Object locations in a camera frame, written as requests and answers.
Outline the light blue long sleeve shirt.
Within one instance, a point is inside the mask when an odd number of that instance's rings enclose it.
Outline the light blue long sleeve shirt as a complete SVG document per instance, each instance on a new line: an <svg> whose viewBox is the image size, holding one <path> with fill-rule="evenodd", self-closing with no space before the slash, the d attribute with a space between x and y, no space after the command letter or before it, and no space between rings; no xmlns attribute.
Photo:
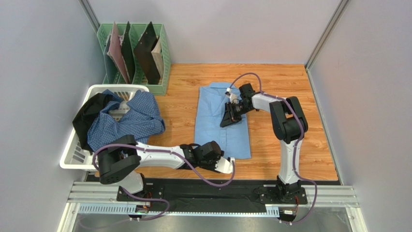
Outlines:
<svg viewBox="0 0 412 232"><path fill-rule="evenodd" d="M194 142L203 145L215 141L224 151L224 157L239 160L251 159L249 127L246 115L240 122L221 127L228 82L213 82L199 88L199 99L195 118Z"/></svg>

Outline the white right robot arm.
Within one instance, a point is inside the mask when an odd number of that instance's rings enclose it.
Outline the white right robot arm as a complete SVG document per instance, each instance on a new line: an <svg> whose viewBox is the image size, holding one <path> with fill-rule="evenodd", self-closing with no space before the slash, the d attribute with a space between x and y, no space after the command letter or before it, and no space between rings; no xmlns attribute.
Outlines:
<svg viewBox="0 0 412 232"><path fill-rule="evenodd" d="M256 92L251 84L239 88L240 95L227 88L229 101L224 105L221 127L236 124L242 116L252 110L263 110L271 115L274 134L280 142L281 167L277 176L275 196L287 203L295 200L302 192L298 171L300 147L308 123L297 97L281 98L265 92Z"/></svg>

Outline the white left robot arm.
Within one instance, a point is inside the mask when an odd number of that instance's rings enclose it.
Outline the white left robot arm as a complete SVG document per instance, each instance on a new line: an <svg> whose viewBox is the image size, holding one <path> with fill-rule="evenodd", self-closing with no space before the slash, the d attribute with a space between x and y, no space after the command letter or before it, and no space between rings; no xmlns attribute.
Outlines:
<svg viewBox="0 0 412 232"><path fill-rule="evenodd" d="M163 147L137 142L132 135L125 135L96 150L92 163L100 174L101 184L118 184L131 194L144 190L144 178L135 171L140 167L233 172L233 164L224 157L224 151L215 141L204 145Z"/></svg>

